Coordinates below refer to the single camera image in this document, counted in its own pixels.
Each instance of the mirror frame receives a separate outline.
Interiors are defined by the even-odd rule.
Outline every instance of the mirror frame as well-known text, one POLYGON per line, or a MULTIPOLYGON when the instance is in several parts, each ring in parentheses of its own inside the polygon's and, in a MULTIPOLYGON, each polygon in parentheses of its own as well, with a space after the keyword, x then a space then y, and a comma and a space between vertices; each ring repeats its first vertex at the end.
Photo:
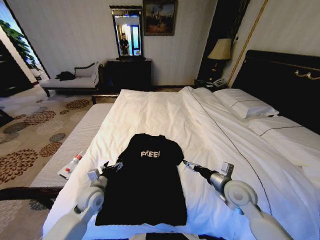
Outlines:
POLYGON ((142 31, 143 31, 142 6, 110 5, 110 9, 111 9, 112 20, 113 20, 114 36, 115 36, 116 46, 117 46, 117 50, 118 50, 118 54, 119 54, 119 58, 117 58, 117 59, 145 59, 144 58, 143 34, 142 34, 142 31), (120 53, 115 16, 123 15, 123 13, 127 13, 129 15, 130 15, 130 13, 139 15, 139 35, 140 35, 141 55, 121 55, 121 53, 120 53))

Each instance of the dresser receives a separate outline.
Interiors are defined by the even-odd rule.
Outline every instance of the dresser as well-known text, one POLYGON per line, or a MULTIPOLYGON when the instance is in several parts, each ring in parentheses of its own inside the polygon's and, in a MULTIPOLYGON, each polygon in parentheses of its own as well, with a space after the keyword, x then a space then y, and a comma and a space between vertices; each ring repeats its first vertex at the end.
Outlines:
POLYGON ((104 78, 106 92, 112 89, 119 92, 121 89, 147 91, 151 87, 151 59, 145 60, 118 60, 109 59, 105 65, 104 78))

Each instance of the patterned carpet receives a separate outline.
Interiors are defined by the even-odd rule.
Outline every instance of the patterned carpet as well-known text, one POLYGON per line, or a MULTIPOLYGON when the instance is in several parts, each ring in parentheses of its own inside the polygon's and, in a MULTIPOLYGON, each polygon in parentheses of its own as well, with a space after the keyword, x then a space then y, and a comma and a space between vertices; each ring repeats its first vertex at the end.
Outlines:
MULTIPOLYGON (((180 88, 158 91, 177 92, 180 88)), ((0 98, 3 109, 15 120, 0 127, 0 189, 29 187, 92 107, 91 95, 65 95, 39 85, 0 98)), ((113 103, 115 98, 97 98, 113 103)), ((40 240, 49 210, 34 200, 0 201, 1 240, 40 240)))

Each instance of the headboard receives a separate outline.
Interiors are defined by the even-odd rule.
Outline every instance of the headboard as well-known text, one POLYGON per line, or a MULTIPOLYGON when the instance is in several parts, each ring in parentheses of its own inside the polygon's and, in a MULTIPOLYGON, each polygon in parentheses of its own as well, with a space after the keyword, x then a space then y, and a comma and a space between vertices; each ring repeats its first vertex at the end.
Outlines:
POLYGON ((248 50, 232 86, 320 134, 320 57, 248 50))

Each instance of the white duvet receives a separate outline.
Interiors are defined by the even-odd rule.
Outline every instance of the white duvet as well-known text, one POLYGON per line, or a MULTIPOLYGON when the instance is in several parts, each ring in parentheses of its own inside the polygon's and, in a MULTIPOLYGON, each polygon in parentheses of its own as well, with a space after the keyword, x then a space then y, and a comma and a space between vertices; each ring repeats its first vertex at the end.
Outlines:
MULTIPOLYGON (((121 91, 59 193, 43 225, 44 235, 75 206, 77 196, 90 185, 88 170, 106 161, 114 164, 131 137, 138 133, 164 135, 180 145, 185 160, 212 170, 219 171, 222 162, 233 164, 232 178, 251 185, 260 208, 272 213, 294 239, 319 238, 320 194, 301 170, 245 127, 210 91, 191 87, 177 93, 121 91)), ((95 226, 96 216, 93 216, 84 239, 123 239, 139 233, 171 231, 208 234, 227 240, 254 239, 247 218, 230 210, 204 178, 183 163, 178 170, 187 207, 185 226, 95 226)))

